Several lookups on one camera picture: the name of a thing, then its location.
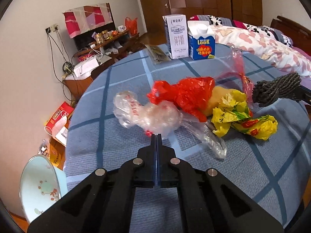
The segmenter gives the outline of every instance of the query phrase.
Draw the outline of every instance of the red box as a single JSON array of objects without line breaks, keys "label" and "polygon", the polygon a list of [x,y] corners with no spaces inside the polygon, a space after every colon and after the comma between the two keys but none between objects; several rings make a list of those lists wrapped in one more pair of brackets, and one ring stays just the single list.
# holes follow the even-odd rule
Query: red box
[{"label": "red box", "polygon": [[46,133],[48,133],[49,135],[52,136],[52,129],[55,125],[55,123],[60,120],[61,117],[63,116],[67,116],[67,118],[69,118],[69,116],[71,116],[72,112],[73,112],[74,108],[71,107],[67,102],[64,102],[58,109],[57,111],[54,113],[53,116],[51,116],[51,118],[46,122],[46,125],[44,127],[44,130],[46,131]]}]

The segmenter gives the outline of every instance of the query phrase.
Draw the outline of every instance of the red plastic bag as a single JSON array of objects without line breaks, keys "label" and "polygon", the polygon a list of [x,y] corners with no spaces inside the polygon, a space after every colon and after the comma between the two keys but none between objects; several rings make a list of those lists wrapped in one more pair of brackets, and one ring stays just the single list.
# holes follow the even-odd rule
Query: red plastic bag
[{"label": "red plastic bag", "polygon": [[254,83],[245,75],[244,61],[242,50],[231,46],[231,54],[226,60],[228,66],[228,71],[223,72],[220,76],[215,78],[215,80],[229,78],[237,76],[241,78],[243,93],[247,96],[247,103],[249,108],[253,108],[252,91]]},{"label": "red plastic bag", "polygon": [[127,30],[130,30],[131,36],[137,34],[137,19],[131,20],[129,17],[125,19],[125,26]]},{"label": "red plastic bag", "polygon": [[174,85],[166,81],[155,81],[147,97],[156,105],[161,101],[173,102],[183,111],[197,117],[200,122],[206,122],[207,118],[202,110],[206,108],[214,87],[215,80],[212,77],[186,78]]}]

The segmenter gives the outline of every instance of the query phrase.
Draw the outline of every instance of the metal screw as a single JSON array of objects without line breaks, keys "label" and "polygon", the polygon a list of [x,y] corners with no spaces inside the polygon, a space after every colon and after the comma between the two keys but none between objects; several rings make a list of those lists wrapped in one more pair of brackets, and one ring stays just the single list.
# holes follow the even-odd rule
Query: metal screw
[{"label": "metal screw", "polygon": [[218,172],[217,172],[216,169],[209,169],[209,170],[207,171],[207,173],[208,173],[209,176],[214,177],[214,176],[217,175]]},{"label": "metal screw", "polygon": [[140,165],[142,162],[143,162],[143,160],[142,160],[141,158],[135,158],[135,159],[133,159],[133,163],[134,163],[135,165]]},{"label": "metal screw", "polygon": [[104,174],[105,174],[105,169],[103,169],[103,168],[98,168],[96,171],[95,171],[95,174],[97,175],[97,176],[103,176]]},{"label": "metal screw", "polygon": [[179,158],[171,158],[171,163],[173,165],[178,165],[180,163],[180,159]]}]

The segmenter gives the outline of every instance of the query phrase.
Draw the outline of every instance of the ceramic bowl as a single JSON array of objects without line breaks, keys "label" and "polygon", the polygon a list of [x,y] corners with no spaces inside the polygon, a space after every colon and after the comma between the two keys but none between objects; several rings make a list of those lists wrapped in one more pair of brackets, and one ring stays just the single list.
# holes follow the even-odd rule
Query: ceramic bowl
[{"label": "ceramic bowl", "polygon": [[36,155],[28,161],[21,175],[20,198],[29,223],[67,192],[65,173],[53,166],[48,158]]}]

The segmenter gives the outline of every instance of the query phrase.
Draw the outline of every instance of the power outlet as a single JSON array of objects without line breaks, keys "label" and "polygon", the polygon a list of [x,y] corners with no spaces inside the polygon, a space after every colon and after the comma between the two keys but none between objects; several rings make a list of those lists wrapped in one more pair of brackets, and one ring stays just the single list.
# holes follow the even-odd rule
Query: power outlet
[{"label": "power outlet", "polygon": [[52,31],[52,30],[51,30],[51,27],[47,27],[46,30],[45,30],[46,34],[51,33],[51,31]]},{"label": "power outlet", "polygon": [[52,26],[51,26],[51,29],[52,29],[52,31],[53,32],[55,32],[56,30],[58,30],[59,29],[59,26],[58,26],[58,24],[53,24]]}]

